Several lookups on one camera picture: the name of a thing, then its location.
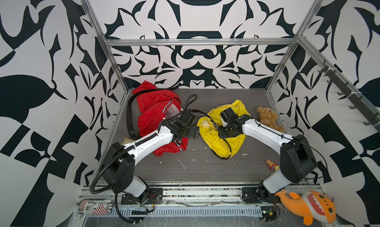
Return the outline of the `black belt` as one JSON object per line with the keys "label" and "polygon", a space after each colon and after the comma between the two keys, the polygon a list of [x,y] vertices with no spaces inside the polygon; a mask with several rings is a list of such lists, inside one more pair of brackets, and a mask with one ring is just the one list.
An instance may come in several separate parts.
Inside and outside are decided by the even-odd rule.
{"label": "black belt", "polygon": [[133,104],[133,101],[139,96],[139,95],[142,95],[144,93],[149,93],[149,92],[154,92],[154,91],[161,91],[161,90],[169,90],[169,91],[174,91],[176,89],[178,89],[180,87],[180,85],[176,85],[176,86],[173,86],[173,87],[170,87],[170,88],[155,88],[155,89],[147,89],[147,90],[143,90],[143,91],[140,91],[136,94],[133,94],[127,101],[127,108],[126,108],[126,126],[127,126],[127,130],[128,130],[128,134],[129,134],[129,137],[132,139],[132,140],[138,140],[141,138],[141,136],[139,134],[136,134],[135,133],[135,130],[134,130],[134,124],[133,124],[133,112],[132,112],[132,104]]}
{"label": "black belt", "polygon": [[191,111],[201,115],[197,123],[199,133],[212,152],[222,160],[231,158],[233,154],[230,144],[225,138],[218,136],[218,127],[222,126],[223,122],[216,109],[212,109],[209,113],[196,109],[191,109]]}

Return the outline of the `yellow trousers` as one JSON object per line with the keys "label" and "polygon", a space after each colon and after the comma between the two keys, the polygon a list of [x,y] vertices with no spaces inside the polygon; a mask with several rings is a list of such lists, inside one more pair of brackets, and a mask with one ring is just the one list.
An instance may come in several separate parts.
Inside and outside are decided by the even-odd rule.
{"label": "yellow trousers", "polygon": [[221,112],[228,108],[232,109],[239,116],[249,114],[242,101],[236,100],[232,104],[211,109],[207,113],[207,116],[201,117],[197,123],[202,139],[209,148],[223,160],[233,157],[240,150],[246,138],[246,135],[225,139],[219,137],[217,127],[223,125]]}

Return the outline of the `red trousers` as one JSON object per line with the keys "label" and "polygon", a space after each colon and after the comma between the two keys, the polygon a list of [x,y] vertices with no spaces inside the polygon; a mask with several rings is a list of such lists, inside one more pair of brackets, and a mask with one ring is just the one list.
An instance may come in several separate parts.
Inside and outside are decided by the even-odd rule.
{"label": "red trousers", "polygon": [[158,88],[148,81],[144,81],[133,94],[151,90],[137,96],[137,103],[141,115],[138,118],[139,135],[146,136],[157,130],[160,122],[170,118],[181,111],[181,100],[178,95],[168,89]]}

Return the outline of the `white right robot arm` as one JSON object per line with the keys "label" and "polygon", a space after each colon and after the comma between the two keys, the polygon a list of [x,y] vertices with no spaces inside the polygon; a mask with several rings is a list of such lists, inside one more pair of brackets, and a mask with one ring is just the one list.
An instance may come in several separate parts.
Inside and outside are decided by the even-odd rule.
{"label": "white right robot arm", "polygon": [[236,114],[231,108],[221,112],[222,125],[218,128],[220,138],[252,137],[267,145],[280,155],[280,167],[257,188],[243,188],[245,203],[271,202],[274,194],[293,183],[299,183],[315,168],[317,160],[306,137],[291,136],[277,132],[253,117]]}

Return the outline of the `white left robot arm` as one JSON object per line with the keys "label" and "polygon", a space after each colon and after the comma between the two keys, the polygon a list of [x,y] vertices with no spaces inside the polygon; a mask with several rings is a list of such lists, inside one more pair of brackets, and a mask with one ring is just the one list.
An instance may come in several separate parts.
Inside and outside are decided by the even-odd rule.
{"label": "white left robot arm", "polygon": [[193,121],[196,116],[188,105],[198,96],[192,94],[185,102],[185,107],[176,115],[164,118],[158,128],[130,144],[114,143],[104,157],[93,182],[91,194],[100,194],[112,190],[115,195],[129,194],[137,203],[148,200],[149,187],[138,176],[134,175],[135,166],[149,154],[172,142],[181,142],[183,138],[194,139],[196,128]]}

